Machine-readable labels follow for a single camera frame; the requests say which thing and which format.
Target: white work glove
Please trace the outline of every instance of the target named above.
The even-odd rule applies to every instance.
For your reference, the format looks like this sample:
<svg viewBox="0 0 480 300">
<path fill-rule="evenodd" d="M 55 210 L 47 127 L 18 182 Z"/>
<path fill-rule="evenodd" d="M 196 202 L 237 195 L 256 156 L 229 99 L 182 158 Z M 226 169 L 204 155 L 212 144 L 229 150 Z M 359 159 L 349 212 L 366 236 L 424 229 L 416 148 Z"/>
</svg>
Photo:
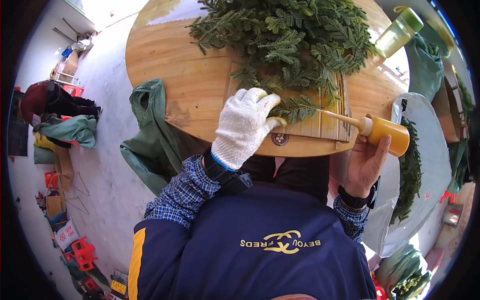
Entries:
<svg viewBox="0 0 480 300">
<path fill-rule="evenodd" d="M 279 103 L 279 95 L 268 95 L 259 88 L 239 90 L 226 101 L 220 113 L 212 155 L 225 167 L 240 169 L 274 127 L 287 125 L 280 117 L 267 118 Z"/>
</svg>

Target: checkered sleeve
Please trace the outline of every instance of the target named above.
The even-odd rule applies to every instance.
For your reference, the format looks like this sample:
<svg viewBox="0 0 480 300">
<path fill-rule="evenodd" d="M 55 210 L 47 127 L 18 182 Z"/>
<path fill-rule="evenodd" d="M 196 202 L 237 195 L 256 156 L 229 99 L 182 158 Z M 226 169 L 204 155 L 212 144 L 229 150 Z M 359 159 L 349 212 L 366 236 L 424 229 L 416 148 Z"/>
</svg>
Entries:
<svg viewBox="0 0 480 300">
<path fill-rule="evenodd" d="M 361 236 L 367 224 L 367 208 L 361 210 L 352 209 L 343 203 L 340 195 L 337 195 L 333 202 L 333 210 L 340 216 L 345 234 L 352 240 L 360 243 Z"/>
<path fill-rule="evenodd" d="M 160 197 L 147 204 L 145 220 L 170 220 L 190 229 L 200 206 L 220 189 L 218 181 L 205 174 L 201 155 L 191 156 L 182 164 L 183 172 L 172 178 Z"/>
</svg>

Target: yellow glue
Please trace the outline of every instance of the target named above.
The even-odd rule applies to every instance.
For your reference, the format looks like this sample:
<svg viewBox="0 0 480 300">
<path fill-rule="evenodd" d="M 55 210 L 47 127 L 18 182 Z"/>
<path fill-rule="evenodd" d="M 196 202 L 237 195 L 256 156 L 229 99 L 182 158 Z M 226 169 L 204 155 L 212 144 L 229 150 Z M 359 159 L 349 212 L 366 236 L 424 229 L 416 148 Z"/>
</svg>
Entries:
<svg viewBox="0 0 480 300">
<path fill-rule="evenodd" d="M 405 126 L 398 125 L 377 117 L 363 117 L 360 120 L 357 120 L 354 118 L 337 115 L 327 110 L 318 109 L 318 111 L 357 127 L 359 129 L 359 133 L 361 135 L 365 135 L 367 137 L 367 141 L 377 147 L 382 137 L 387 136 L 388 134 L 391 135 L 392 142 L 390 144 L 390 150 L 388 153 L 396 157 L 402 156 L 407 151 L 408 145 L 410 144 L 410 134 Z"/>
</svg>

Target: yellow license plate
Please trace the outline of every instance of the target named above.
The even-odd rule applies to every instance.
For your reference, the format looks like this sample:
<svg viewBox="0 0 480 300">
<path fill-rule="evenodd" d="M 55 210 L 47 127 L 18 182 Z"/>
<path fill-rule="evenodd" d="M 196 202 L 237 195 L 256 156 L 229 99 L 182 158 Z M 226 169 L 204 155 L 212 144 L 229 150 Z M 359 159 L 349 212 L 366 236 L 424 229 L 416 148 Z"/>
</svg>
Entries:
<svg viewBox="0 0 480 300">
<path fill-rule="evenodd" d="M 124 284 L 121 284 L 120 282 L 118 281 L 115 281 L 115 280 L 112 280 L 112 284 L 110 285 L 110 287 L 112 288 L 112 290 L 122 294 L 122 295 L 125 295 L 126 291 L 127 291 L 127 286 L 124 285 Z"/>
</svg>

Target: hand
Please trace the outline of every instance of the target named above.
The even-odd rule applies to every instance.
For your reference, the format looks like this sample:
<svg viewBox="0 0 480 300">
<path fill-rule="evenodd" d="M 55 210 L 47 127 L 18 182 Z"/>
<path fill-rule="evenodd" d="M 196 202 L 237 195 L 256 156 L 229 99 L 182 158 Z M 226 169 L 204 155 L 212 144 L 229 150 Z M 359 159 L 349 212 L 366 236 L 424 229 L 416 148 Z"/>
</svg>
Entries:
<svg viewBox="0 0 480 300">
<path fill-rule="evenodd" d="M 392 136 L 382 137 L 378 148 L 359 134 L 348 160 L 347 179 L 344 189 L 352 197 L 367 198 L 370 188 L 378 180 L 380 170 L 387 159 Z"/>
<path fill-rule="evenodd" d="M 279 95 L 267 95 L 259 88 L 239 90 L 226 101 L 220 113 L 212 155 L 227 168 L 240 169 L 274 127 L 287 125 L 280 117 L 267 118 L 279 103 Z"/>
</svg>

